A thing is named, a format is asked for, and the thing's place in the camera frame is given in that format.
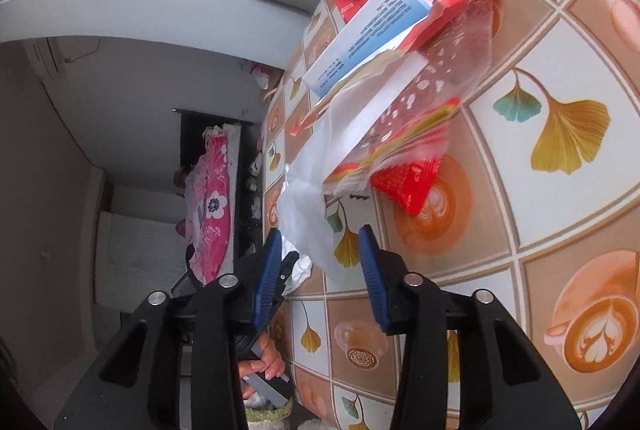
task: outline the white wall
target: white wall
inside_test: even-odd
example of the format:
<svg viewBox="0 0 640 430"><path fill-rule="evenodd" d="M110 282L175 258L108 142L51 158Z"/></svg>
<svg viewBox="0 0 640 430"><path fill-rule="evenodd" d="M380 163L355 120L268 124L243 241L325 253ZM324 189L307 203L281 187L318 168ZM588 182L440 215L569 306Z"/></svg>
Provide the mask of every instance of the white wall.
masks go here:
<svg viewBox="0 0 640 430"><path fill-rule="evenodd" d="M112 214L175 224L184 219L186 210L184 198L176 194L121 185L116 185L113 190Z"/></svg>
<svg viewBox="0 0 640 430"><path fill-rule="evenodd" d="M0 331L28 398L84 352L78 260L91 165L14 43L0 44L0 153Z"/></svg>
<svg viewBox="0 0 640 430"><path fill-rule="evenodd" d="M60 46L73 59L95 49L97 38L65 37ZM249 121L265 114L260 88L237 59L122 38L103 38L47 90L89 160L116 184L169 193L180 163L173 108Z"/></svg>

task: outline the metal screw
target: metal screw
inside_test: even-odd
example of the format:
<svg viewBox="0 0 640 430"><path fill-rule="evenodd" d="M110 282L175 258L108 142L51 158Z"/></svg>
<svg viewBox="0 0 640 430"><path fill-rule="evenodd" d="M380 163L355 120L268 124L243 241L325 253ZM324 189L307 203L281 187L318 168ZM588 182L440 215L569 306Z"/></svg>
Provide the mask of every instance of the metal screw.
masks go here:
<svg viewBox="0 0 640 430"><path fill-rule="evenodd" d="M218 283L225 288L233 287L238 283L238 277L232 274L223 275L218 279Z"/></svg>
<svg viewBox="0 0 640 430"><path fill-rule="evenodd" d="M410 285L412 287L417 287L419 285L422 285L422 282L424 282L424 279L417 273L407 273L404 276L404 281L406 282L407 285Z"/></svg>
<svg viewBox="0 0 640 430"><path fill-rule="evenodd" d="M479 289L476 291L476 298L483 304L491 304L494 301L494 294L488 289Z"/></svg>
<svg viewBox="0 0 640 430"><path fill-rule="evenodd" d="M166 300L166 295L162 291L154 291L148 296L147 300L151 305L160 305Z"/></svg>

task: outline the shoe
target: shoe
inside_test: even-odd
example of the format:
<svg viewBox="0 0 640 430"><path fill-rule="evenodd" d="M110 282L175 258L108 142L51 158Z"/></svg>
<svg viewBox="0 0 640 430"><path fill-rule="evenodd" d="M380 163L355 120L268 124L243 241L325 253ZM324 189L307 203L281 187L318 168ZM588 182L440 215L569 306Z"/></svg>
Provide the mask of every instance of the shoe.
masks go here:
<svg viewBox="0 0 640 430"><path fill-rule="evenodd" d="M254 177L250 177L249 179L247 179L245 184L246 184L247 190L251 192L255 192L256 190L258 190L258 182L255 181Z"/></svg>
<svg viewBox="0 0 640 430"><path fill-rule="evenodd" d="M262 202L259 197L254 199L254 204L251 205L251 213L252 217L257 221L262 219Z"/></svg>
<svg viewBox="0 0 640 430"><path fill-rule="evenodd" d="M258 155L255 157L254 162L249 166L249 173L252 176L258 177L260 175L260 171L262 170L262 160L262 153L258 152Z"/></svg>
<svg viewBox="0 0 640 430"><path fill-rule="evenodd" d="M245 255L252 255L255 253L255 243L251 243L249 247L244 252Z"/></svg>

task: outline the plastic bag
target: plastic bag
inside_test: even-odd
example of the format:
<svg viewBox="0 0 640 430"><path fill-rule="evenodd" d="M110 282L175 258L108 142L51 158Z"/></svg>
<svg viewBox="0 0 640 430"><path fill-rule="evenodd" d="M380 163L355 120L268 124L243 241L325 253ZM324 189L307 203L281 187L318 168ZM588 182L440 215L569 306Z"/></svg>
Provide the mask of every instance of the plastic bag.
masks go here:
<svg viewBox="0 0 640 430"><path fill-rule="evenodd" d="M484 3L468 9L477 0L335 1L348 23L303 76L321 100L290 133L310 127L338 93L359 111L358 118L364 111L365 121L374 115L378 121L366 134L356 128L360 121L348 125L341 146L329 147L340 154L348 145L351 150L341 161L329 155L336 168L324 190L332 194L362 190L376 171L443 155L446 118L477 83L474 71L487 57L490 37L480 16L491 16ZM471 53L457 48L465 35L473 36L466 41ZM398 94L400 88L406 91ZM394 93L395 101L388 100Z"/></svg>
<svg viewBox="0 0 640 430"><path fill-rule="evenodd" d="M340 274L340 264L333 257L333 232L324 219L324 194L362 189L380 168L443 155L447 146L445 120L454 111L451 100L457 103L457 97L475 90L488 70L492 17L492 1L476 1L427 49L392 49L384 52L383 63L364 65L357 81L343 87L330 101L316 120L312 136L287 166L286 186L278 198L280 230L329 277ZM399 117L398 113L394 118L394 111L402 108L420 114L407 128L402 124L392 133L401 140L393 150L371 157L377 146L372 143L373 136L382 140L386 136L383 130L391 129ZM443 111L446 114L434 128L437 121L429 123L430 115ZM421 121L428 125L423 131L419 131ZM418 131L403 137L411 127ZM360 165L363 154L370 157L364 166ZM341 166L350 165L350 158L358 161L358 171L328 179L335 177Z"/></svg>

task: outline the ginkgo leaf pattern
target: ginkgo leaf pattern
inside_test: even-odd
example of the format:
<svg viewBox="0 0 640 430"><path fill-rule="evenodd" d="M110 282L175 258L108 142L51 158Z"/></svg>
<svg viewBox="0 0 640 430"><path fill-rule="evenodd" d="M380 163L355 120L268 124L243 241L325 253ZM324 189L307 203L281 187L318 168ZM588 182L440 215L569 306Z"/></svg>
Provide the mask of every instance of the ginkgo leaf pattern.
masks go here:
<svg viewBox="0 0 640 430"><path fill-rule="evenodd" d="M340 219L340 209L342 209L342 216L344 217L344 226ZM340 233L344 229L340 242L334 250L334 256L338 263L344 267L357 266L360 262L360 255L358 254L358 234L349 229L347 212L341 200L338 201L335 212L327 216L326 221L329 223L329 226L332 227L334 233Z"/></svg>
<svg viewBox="0 0 640 430"><path fill-rule="evenodd" d="M596 100L559 102L532 73L514 67L514 88L494 103L494 110L507 121L527 121L540 112L538 99L520 86L518 75L526 76L542 92L548 105L548 116L530 157L533 170L569 175L591 163L600 150L611 118L607 106Z"/></svg>
<svg viewBox="0 0 640 430"><path fill-rule="evenodd" d="M289 101L293 100L298 94L300 89L300 84L302 84L302 77L298 77L293 80L293 85L291 86L291 93L289 94Z"/></svg>
<svg viewBox="0 0 640 430"><path fill-rule="evenodd" d="M358 234L345 227L344 234L334 250L335 258L344 267L353 267L360 262L358 254Z"/></svg>
<svg viewBox="0 0 640 430"><path fill-rule="evenodd" d="M522 123L539 114L542 110L542 105L535 96L520 87L518 73L515 73L515 75L516 83L513 89L502 98L495 100L494 110L506 118L507 121Z"/></svg>
<svg viewBox="0 0 640 430"><path fill-rule="evenodd" d="M337 209L333 214L327 216L326 221L331 226L334 233L340 233L342 231L342 219L340 219L340 210Z"/></svg>
<svg viewBox="0 0 640 430"><path fill-rule="evenodd" d="M458 333L447 333L447 356L449 357L449 383L460 381L460 348L458 347Z"/></svg>
<svg viewBox="0 0 640 430"><path fill-rule="evenodd" d="M320 334L316 333L309 324L309 315L306 313L305 303L301 302L302 309L305 310L305 318L306 318L306 329L305 332L302 333L302 338L300 338L300 345L304 347L306 352L314 353L322 346L322 338L320 338Z"/></svg>
<svg viewBox="0 0 640 430"><path fill-rule="evenodd" d="M364 422L364 419L359 423L349 425L349 430L370 430L369 427Z"/></svg>
<svg viewBox="0 0 640 430"><path fill-rule="evenodd" d="M318 12L318 13L314 14L313 17L311 17L311 22L306 27L306 32L307 33L311 32L316 27L316 24L318 23L318 20L320 20L320 16L321 15L322 15L322 12Z"/></svg>
<svg viewBox="0 0 640 430"><path fill-rule="evenodd" d="M354 419L360 419L360 414L358 414L358 409L356 408L356 401L357 399L351 400L342 396L342 404L344 405L344 409L347 411L347 414Z"/></svg>
<svg viewBox="0 0 640 430"><path fill-rule="evenodd" d="M359 403L360 405L360 413L358 413L356 403ZM343 397L342 404L344 405L344 409L347 411L347 414L349 414L354 419L359 419L360 414L362 414L362 419L357 423L350 424L348 427L349 430L369 430L369 427L364 422L364 408L362 406L362 400L360 399L359 394L356 394L356 399L354 400Z"/></svg>
<svg viewBox="0 0 640 430"><path fill-rule="evenodd" d="M280 164L281 158L282 158L282 155L279 152L276 152L275 154L273 154L271 157L271 163L269 163L269 170L271 170L272 172L275 171L278 168L278 165Z"/></svg>
<svg viewBox="0 0 640 430"><path fill-rule="evenodd" d="M549 115L531 153L531 168L571 174L591 163L607 132L611 118L607 106L595 100L564 104L547 97Z"/></svg>

